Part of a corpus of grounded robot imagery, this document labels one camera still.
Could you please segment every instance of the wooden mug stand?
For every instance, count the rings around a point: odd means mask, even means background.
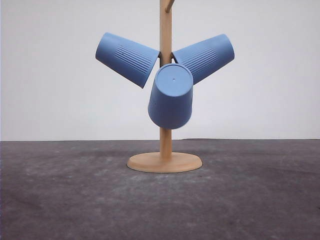
[[[175,0],[160,0],[160,67],[172,61],[172,5]],[[189,153],[172,152],[171,129],[160,127],[160,152],[148,152],[129,158],[127,166],[148,173],[180,173],[198,169],[201,159]]]

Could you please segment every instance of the white backdrop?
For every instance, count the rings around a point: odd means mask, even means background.
[[[225,33],[172,137],[320,138],[320,1],[176,0],[172,50]],[[159,49],[158,0],[2,0],[1,140],[158,139],[144,89],[95,60],[105,32]]]

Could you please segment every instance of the blue plastic cup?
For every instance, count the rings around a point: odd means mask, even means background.
[[[174,51],[176,63],[187,67],[196,84],[235,59],[234,48],[225,34]]]
[[[95,58],[126,79],[144,88],[159,51],[123,37],[105,33]]]
[[[181,64],[162,66],[155,75],[148,113],[151,120],[161,128],[177,129],[191,117],[193,77]]]

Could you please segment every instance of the gray floor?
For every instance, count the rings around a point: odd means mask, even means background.
[[[159,141],[1,143],[2,240],[320,240],[320,140],[173,142],[203,167],[126,167]]]

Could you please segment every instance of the wooden base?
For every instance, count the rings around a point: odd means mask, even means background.
[[[202,161],[188,153],[173,152],[171,159],[163,159],[159,152],[148,152],[130,157],[127,166],[147,173],[180,173],[200,168]]]

